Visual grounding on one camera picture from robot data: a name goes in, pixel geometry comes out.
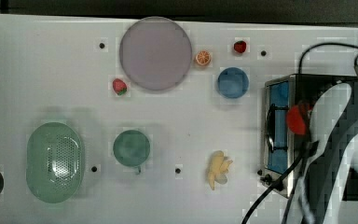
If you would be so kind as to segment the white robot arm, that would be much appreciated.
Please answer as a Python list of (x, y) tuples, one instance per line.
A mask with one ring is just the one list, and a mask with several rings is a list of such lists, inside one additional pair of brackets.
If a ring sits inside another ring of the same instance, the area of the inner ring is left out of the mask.
[(305, 159), (282, 224), (338, 224), (350, 168), (358, 172), (358, 82), (337, 84), (317, 100), (310, 142), (315, 153)]

